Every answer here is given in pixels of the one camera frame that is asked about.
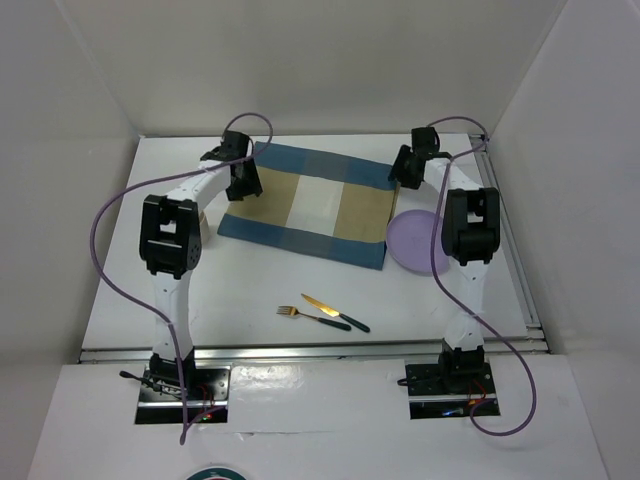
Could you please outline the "beige paper cup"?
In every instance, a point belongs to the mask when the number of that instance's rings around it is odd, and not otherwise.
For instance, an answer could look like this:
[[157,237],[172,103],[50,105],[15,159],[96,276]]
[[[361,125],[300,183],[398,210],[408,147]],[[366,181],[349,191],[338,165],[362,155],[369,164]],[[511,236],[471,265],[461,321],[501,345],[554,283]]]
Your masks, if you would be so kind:
[[201,244],[206,245],[210,239],[210,227],[206,213],[204,211],[201,211],[199,213],[199,229]]

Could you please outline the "purple plate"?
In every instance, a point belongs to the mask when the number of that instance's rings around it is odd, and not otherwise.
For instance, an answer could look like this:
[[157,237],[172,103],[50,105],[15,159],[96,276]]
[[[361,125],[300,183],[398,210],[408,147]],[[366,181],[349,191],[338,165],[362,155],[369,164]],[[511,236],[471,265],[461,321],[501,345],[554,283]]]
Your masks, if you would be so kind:
[[390,221],[386,247],[400,266],[421,275],[432,275],[434,270],[443,274],[449,269],[449,257],[442,249],[440,233],[436,235],[435,269],[432,269],[431,234],[435,221],[434,212],[422,209],[404,211]]

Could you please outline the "blue tan checked placemat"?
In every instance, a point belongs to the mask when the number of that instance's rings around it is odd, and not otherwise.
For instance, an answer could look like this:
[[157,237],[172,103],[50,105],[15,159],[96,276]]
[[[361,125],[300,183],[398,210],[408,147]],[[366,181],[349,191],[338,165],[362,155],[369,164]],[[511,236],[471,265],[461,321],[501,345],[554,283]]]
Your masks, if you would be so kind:
[[231,202],[218,235],[383,268],[397,198],[389,164],[279,144],[266,147],[255,164],[263,193]]

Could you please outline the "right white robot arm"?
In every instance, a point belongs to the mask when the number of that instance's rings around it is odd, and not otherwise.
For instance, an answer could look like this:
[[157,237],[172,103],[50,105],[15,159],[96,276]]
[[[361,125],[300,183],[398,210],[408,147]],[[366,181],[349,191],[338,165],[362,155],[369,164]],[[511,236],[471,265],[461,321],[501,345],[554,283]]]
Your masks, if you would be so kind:
[[[426,259],[437,286],[458,306],[445,330],[436,369],[438,384],[450,393],[462,392],[483,371],[484,283],[500,246],[499,191],[472,180],[454,165],[456,159],[441,149],[434,127],[417,127],[411,130],[411,144],[400,147],[389,174],[405,188],[416,190],[426,182],[439,189]],[[456,292],[448,290],[439,277],[438,248],[458,265]]]

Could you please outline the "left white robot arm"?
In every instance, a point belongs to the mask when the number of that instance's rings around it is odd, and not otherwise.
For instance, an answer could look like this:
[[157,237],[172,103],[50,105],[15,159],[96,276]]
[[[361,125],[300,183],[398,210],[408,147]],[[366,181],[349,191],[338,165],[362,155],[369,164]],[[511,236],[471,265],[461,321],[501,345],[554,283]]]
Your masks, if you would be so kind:
[[151,274],[156,314],[149,375],[176,399],[189,397],[197,387],[188,303],[208,230],[203,209],[221,193],[231,202],[262,194],[255,161],[247,158],[252,149],[248,135],[228,131],[201,157],[196,175],[143,201],[139,253]]

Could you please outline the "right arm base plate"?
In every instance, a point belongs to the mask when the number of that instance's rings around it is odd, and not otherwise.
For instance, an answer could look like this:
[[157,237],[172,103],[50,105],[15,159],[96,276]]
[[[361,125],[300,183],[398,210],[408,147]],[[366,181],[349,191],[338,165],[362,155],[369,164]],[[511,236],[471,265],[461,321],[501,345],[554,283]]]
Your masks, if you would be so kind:
[[447,381],[436,364],[407,364],[396,383],[406,389],[412,420],[468,417],[473,407],[479,417],[500,415],[488,362],[474,376]]

